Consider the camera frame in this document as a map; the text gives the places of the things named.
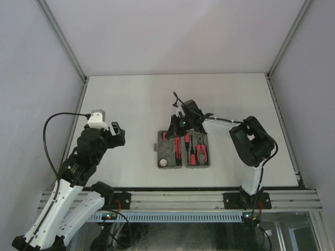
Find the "red utility knife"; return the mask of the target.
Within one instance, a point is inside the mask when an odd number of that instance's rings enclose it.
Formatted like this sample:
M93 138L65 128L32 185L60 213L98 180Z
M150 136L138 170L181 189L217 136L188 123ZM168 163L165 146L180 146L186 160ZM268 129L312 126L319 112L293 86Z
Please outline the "red utility knife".
M176 162L176 166L182 166L180 137L175 138L175 162Z

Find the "grey plastic tool case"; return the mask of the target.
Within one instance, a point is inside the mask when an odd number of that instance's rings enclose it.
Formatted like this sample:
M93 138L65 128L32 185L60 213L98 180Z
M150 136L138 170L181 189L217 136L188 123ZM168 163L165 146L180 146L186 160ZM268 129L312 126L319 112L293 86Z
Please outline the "grey plastic tool case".
M181 139L181 157L182 157L182 166L176 166L175 162L175 138L166 139L165 141L162 140L162 132L158 132L158 138L157 143L154 146L154 151L157 153L157 167L160 169L167 169L167 168L207 168L210 167L210 151L209 151L209 140L208 136L199 132L195 132L193 130L188 131L189 134L189 162L187 162L186 157L186 149L185 149L185 142L184 142L184 136L180 137ZM195 157L196 157L196 145L197 145L197 138L198 136L202 136L204 139L204 143L206 145L207 154L208 154L208 164L200 164L198 165L196 161L196 165L192 166L190 164L190 151L191 151L191 136L193 137L193 147L195 151ZM160 167L159 166L159 160L161 158L166 158L168 160L168 166L167 167Z

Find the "red black pliers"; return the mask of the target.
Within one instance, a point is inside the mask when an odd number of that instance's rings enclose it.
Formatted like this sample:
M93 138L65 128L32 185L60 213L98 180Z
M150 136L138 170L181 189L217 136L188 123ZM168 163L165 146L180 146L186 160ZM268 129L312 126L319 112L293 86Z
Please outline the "red black pliers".
M202 136L198 136L197 138L197 145L196 145L196 160L198 165L208 164L208 154L207 154L207 149L206 145L204 143L204 139Z

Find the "red screwdriver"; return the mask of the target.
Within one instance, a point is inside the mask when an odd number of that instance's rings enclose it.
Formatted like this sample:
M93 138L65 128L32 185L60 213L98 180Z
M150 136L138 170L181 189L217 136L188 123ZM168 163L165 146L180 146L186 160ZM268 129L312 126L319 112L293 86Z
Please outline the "red screwdriver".
M185 142L185 149L186 149L186 157L187 157L187 162L189 162L189 134L187 133L184 136L184 142Z
M191 136L190 164L192 166L196 165L196 157L195 157L195 151L194 151L194 147L193 147L193 137L192 136Z

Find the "black tape roll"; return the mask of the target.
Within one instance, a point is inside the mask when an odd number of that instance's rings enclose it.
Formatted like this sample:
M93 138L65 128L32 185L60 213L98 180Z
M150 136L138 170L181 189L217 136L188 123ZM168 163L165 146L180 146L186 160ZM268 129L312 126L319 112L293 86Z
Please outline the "black tape roll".
M167 167L168 166L168 160L166 158L161 158L159 160L159 166L160 167Z

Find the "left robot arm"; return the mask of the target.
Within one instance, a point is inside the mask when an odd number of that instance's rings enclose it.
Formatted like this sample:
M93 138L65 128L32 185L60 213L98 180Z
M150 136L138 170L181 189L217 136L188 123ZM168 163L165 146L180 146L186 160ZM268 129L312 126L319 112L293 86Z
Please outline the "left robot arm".
M98 181L71 213L74 199L96 172L104 154L125 144L125 131L117 122L90 122L77 139L77 146L62 163L59 181L36 222L25 235L17 236L17 250L65 250L74 234L99 209L114 205L114 190Z

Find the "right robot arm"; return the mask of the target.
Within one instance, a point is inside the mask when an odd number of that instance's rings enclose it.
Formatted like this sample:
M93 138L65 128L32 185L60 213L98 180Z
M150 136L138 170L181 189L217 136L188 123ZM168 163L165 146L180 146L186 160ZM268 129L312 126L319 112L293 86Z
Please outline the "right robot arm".
M166 139L185 137L190 130L201 134L230 135L245 166L244 179L239 188L240 201L245 208L254 208L259 203L264 165L277 154L277 142L254 116L243 121L217 118L213 113L203 113L194 100L183 102L178 97L173 106L176 114L171 115Z

